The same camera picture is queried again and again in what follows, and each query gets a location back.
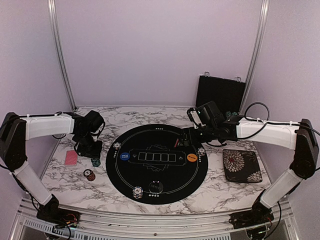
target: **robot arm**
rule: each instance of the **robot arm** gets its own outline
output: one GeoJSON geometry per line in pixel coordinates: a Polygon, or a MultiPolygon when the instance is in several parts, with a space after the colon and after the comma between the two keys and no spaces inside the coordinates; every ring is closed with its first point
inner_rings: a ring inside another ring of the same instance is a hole
{"type": "Polygon", "coordinates": [[[79,213],[60,209],[59,201],[44,186],[26,156],[26,141],[43,136],[73,134],[75,150],[80,156],[100,158],[102,142],[94,141],[94,134],[105,122],[98,112],[90,111],[85,117],[72,112],[51,115],[6,115],[0,129],[0,157],[14,179],[40,204],[37,217],[49,222],[61,222],[61,218],[79,213]]]}
{"type": "Polygon", "coordinates": [[[188,129],[190,136],[187,136],[186,128],[183,129],[183,137],[180,139],[183,144],[189,144],[188,139],[201,143],[246,140],[295,150],[289,168],[258,196],[252,210],[236,212],[230,216],[230,223],[235,229],[262,224],[269,221],[268,218],[273,220],[271,208],[282,197],[292,193],[302,180],[315,173],[319,146],[307,119],[301,122],[262,121],[244,116],[225,119],[214,102],[196,109],[190,108],[187,114],[195,127],[188,129]]]}

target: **aluminum frame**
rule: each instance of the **aluminum frame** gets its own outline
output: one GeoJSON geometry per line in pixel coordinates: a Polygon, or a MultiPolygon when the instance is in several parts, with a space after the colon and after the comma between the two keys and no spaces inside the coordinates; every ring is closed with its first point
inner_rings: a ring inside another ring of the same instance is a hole
{"type": "MultiPolygon", "coordinates": [[[[105,212],[61,205],[64,209],[80,212],[80,220],[74,236],[110,236],[114,239],[208,239],[215,236],[226,236],[234,232],[248,230],[250,228],[233,229],[228,222],[230,214],[238,211],[186,214],[186,215],[150,215],[105,212]]],[[[285,221],[286,230],[291,240],[299,240],[297,237],[297,225],[288,201],[281,202],[282,220],[285,221]]],[[[279,220],[279,207],[272,208],[274,214],[273,224],[279,220]]],[[[36,219],[37,211],[31,200],[22,199],[18,213],[10,234],[10,240],[20,240],[26,220],[32,220],[47,227],[52,223],[36,219]]]]}
{"type": "Polygon", "coordinates": [[[256,64],[258,61],[259,53],[261,51],[261,47],[262,47],[262,43],[265,35],[267,16],[269,11],[269,3],[270,3],[270,0],[262,0],[258,30],[256,32],[256,38],[255,38],[255,43],[254,43],[254,48],[253,48],[249,69],[245,78],[245,89],[244,89],[242,102],[240,105],[240,113],[244,111],[245,103],[249,95],[249,90],[253,82],[256,64]]]}
{"type": "Polygon", "coordinates": [[[66,91],[66,95],[69,100],[70,107],[73,111],[77,109],[75,98],[73,96],[70,81],[67,73],[66,63],[64,59],[64,54],[62,50],[60,34],[59,34],[59,27],[58,27],[58,19],[57,19],[57,12],[56,12],[56,1],[55,0],[48,0],[48,8],[49,8],[49,16],[50,16],[50,23],[55,43],[55,49],[58,57],[58,62],[62,74],[62,79],[66,91]]]}

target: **red playing card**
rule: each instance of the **red playing card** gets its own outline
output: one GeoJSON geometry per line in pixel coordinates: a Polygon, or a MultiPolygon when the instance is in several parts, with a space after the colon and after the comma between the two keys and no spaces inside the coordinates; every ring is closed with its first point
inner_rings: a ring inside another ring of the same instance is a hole
{"type": "Polygon", "coordinates": [[[78,161],[78,154],[74,150],[66,151],[65,155],[65,161],[64,165],[65,166],[75,166],[77,165],[78,161]]]}

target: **blue circle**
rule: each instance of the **blue circle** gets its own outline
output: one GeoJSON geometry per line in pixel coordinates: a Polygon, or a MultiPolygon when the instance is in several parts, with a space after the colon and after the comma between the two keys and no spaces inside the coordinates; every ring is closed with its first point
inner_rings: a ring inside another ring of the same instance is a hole
{"type": "Polygon", "coordinates": [[[127,153],[127,152],[123,152],[123,153],[121,153],[121,155],[120,155],[120,159],[121,159],[122,161],[128,161],[129,158],[130,158],[130,154],[127,153]]]}

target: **black tablet case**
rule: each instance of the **black tablet case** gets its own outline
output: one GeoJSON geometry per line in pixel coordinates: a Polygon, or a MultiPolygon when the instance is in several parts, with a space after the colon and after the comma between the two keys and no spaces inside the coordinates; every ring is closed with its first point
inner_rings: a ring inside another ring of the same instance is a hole
{"type": "Polygon", "coordinates": [[[246,84],[213,76],[200,76],[196,95],[196,107],[214,101],[223,115],[240,110],[246,84]]]}

